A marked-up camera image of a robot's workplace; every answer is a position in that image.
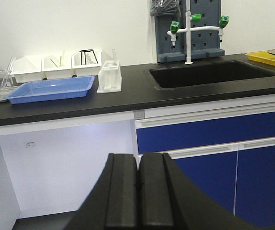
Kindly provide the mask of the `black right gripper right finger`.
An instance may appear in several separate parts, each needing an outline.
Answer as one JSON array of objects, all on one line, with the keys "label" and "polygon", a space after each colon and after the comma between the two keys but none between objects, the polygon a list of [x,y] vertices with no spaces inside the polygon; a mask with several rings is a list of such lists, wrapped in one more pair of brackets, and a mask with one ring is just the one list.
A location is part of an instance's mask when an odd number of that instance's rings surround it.
[{"label": "black right gripper right finger", "polygon": [[235,153],[173,160],[145,153],[139,164],[140,229],[254,230],[235,216]]}]

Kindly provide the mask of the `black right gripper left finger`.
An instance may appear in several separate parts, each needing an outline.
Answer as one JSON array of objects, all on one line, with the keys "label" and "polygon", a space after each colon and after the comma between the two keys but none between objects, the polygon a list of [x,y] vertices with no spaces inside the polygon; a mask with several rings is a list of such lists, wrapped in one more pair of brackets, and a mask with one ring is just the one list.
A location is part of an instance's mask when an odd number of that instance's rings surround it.
[{"label": "black right gripper left finger", "polygon": [[133,155],[110,153],[95,186],[66,229],[136,230],[136,173]]}]

